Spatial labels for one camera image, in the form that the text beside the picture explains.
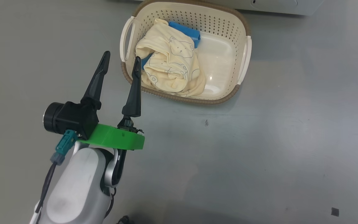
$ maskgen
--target white basket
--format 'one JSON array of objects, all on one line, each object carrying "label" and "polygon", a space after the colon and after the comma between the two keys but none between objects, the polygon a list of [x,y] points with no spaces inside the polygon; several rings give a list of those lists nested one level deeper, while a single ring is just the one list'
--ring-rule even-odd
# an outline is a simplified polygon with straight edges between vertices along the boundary
[{"label": "white basket", "polygon": [[[145,1],[125,23],[121,34],[120,56],[122,71],[129,82],[132,82],[129,74],[135,62],[135,46],[152,27],[154,19],[174,21],[200,31],[198,60],[207,82],[204,92],[192,97],[169,95],[146,86],[142,86],[143,91],[199,104],[222,103],[238,91],[248,69],[252,48],[250,30],[244,17],[226,7],[188,0]],[[131,25],[125,54],[125,40]]]}]

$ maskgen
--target green 3d-printed bracket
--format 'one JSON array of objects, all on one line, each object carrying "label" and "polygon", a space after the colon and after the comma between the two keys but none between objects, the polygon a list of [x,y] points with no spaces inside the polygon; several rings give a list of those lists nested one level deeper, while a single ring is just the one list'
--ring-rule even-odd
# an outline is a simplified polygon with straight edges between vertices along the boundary
[{"label": "green 3d-printed bracket", "polygon": [[145,137],[134,132],[98,124],[88,140],[78,141],[113,149],[136,150],[143,149]]}]

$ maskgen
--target teal connector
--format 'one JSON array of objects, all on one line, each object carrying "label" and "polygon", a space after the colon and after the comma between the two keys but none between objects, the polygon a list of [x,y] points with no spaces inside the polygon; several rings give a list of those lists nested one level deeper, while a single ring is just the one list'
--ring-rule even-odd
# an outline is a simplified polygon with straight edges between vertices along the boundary
[{"label": "teal connector", "polygon": [[73,147],[77,140],[78,136],[75,131],[66,130],[55,148],[56,152],[52,155],[51,162],[56,162],[56,164],[60,166],[63,163],[67,152]]}]

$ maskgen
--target yellow cloth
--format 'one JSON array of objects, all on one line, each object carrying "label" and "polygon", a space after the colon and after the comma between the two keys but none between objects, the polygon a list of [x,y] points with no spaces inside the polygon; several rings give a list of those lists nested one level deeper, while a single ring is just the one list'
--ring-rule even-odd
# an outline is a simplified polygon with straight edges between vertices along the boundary
[{"label": "yellow cloth", "polygon": [[148,86],[179,96],[196,96],[205,88],[205,75],[199,67],[193,40],[181,31],[156,19],[135,48],[146,62],[142,81]]}]

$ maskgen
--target black mark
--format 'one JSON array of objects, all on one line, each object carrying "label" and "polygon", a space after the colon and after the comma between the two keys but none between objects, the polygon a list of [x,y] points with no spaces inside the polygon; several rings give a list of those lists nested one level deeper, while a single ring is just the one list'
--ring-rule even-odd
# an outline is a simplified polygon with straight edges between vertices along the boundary
[{"label": "black mark", "polygon": [[339,217],[339,209],[331,208],[331,215]]}]

